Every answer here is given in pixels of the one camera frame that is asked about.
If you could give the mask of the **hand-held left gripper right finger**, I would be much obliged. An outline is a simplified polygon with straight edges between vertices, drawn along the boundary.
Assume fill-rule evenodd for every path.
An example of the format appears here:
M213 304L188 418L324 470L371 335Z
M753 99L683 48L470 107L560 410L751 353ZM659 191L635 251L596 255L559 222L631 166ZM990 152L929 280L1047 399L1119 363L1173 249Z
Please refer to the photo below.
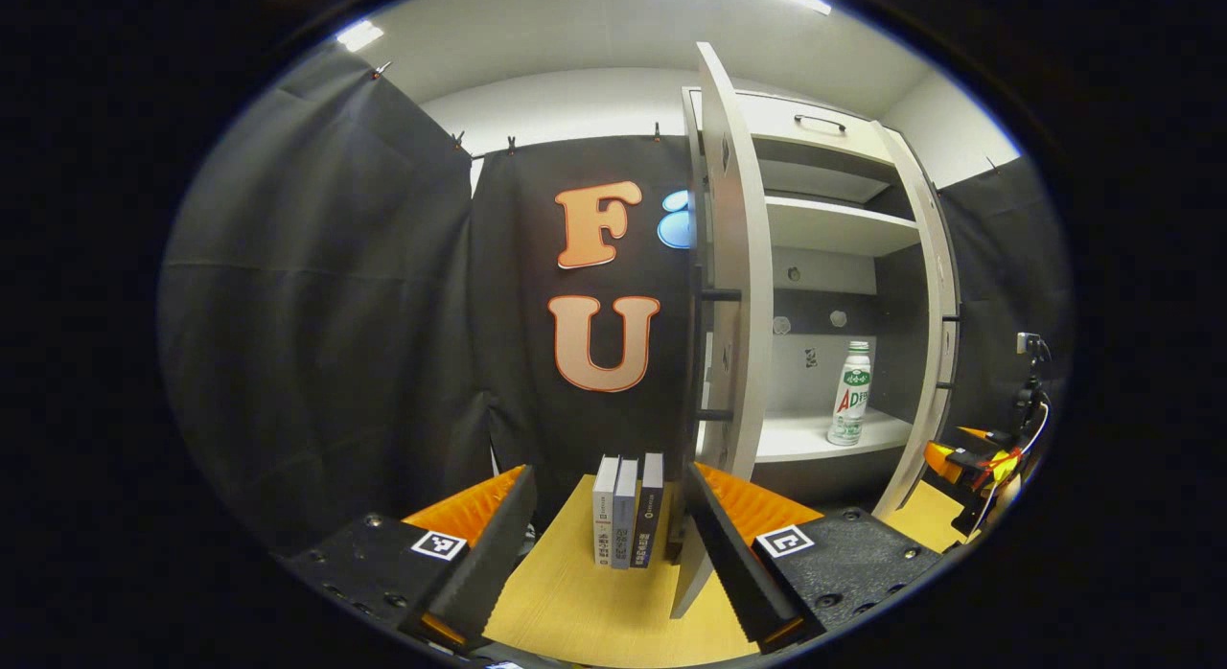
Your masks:
M763 653L863 620L941 560L855 507L832 516L693 462L683 500L733 613Z

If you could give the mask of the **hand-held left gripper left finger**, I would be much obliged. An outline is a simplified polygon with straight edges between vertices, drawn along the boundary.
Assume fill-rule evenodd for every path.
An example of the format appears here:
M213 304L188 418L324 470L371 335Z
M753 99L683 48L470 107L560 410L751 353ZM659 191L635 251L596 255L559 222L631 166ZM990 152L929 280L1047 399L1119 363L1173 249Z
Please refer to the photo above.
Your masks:
M537 502L519 465L413 516L368 513L279 563L391 633L472 651L519 560Z

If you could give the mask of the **white cabinet door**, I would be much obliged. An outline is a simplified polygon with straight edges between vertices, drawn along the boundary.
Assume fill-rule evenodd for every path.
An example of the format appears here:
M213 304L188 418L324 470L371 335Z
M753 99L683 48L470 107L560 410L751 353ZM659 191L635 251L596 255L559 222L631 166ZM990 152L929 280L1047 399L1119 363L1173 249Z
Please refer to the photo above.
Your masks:
M772 360L771 221L755 142L733 109L731 79L699 41L699 83L683 92L690 145L690 325L679 466L699 462L751 478ZM699 302L701 288L740 288L741 302ZM698 421L730 408L731 422Z
M880 122L870 124L890 155L909 201L923 254L925 286L923 377L917 411L901 460L872 509L874 517L885 520L909 500L926 466L925 448L945 428L948 398L955 389L961 301L957 261L937 189L901 133Z

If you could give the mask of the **white green-label drink bottle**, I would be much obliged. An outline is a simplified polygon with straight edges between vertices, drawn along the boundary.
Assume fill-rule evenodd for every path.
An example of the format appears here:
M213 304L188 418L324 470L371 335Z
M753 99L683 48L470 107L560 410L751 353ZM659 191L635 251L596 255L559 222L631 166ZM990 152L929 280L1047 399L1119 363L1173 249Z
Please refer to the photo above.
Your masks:
M858 446L863 438L863 420L872 381L870 342L854 340L847 345L827 439L832 446Z

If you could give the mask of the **navy book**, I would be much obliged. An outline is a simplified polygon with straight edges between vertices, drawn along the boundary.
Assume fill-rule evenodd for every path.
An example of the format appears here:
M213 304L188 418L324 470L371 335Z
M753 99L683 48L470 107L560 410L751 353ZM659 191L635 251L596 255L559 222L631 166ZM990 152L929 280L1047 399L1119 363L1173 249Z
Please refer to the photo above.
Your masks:
M638 512L633 529L629 568L648 568L656 545L656 530L663 506L663 453L647 453L640 459Z

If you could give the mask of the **blue-grey book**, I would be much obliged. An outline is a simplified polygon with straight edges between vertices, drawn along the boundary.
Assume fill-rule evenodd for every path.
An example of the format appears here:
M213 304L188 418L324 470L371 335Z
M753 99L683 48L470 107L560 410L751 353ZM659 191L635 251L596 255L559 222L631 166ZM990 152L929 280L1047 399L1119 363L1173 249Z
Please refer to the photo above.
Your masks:
M611 567L628 570L633 551L633 532L636 532L638 498L638 460L618 459L618 473L614 485L614 511L611 512Z

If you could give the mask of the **white book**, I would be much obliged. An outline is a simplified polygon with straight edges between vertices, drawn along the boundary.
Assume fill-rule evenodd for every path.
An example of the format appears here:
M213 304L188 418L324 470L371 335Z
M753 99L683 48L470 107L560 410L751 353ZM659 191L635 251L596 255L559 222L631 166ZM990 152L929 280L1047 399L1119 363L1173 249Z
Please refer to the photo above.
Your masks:
M602 455L591 482L591 547L598 565L610 565L614 552L614 493L617 474L618 455Z

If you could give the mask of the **black backdrop cloth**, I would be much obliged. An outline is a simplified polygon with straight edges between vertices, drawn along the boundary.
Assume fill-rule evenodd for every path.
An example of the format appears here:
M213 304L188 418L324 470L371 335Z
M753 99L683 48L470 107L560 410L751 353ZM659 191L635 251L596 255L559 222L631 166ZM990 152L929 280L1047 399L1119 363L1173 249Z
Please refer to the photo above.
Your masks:
M937 191L960 279L960 354L948 421L1009 428L1015 394L1029 377L1020 333L1052 350L1040 369L1061 406L1075 350L1067 246L1042 176L1025 155Z
M472 158L321 45L225 133L182 203L158 350L220 500L290 556L536 469L544 529L602 455L686 446L691 259L663 201L691 146L627 136Z

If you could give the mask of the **white cabinet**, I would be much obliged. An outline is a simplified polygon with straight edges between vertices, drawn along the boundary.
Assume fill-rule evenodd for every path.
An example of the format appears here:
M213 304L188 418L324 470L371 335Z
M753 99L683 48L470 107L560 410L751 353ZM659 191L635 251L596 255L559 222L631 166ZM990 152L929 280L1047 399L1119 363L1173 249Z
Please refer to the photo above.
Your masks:
M894 167L755 141L773 266L772 360L752 480L814 506L875 511L909 438L923 377L925 286ZM847 345L870 342L858 446L827 439Z

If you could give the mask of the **white cabinet drawer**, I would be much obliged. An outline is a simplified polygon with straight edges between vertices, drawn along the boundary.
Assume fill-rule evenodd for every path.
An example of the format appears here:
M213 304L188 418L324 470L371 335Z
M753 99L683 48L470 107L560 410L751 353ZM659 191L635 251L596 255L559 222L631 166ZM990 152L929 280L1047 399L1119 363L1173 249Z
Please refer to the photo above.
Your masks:
M894 167L893 153L875 124L858 115L748 91L733 93L733 109L755 141L801 145Z

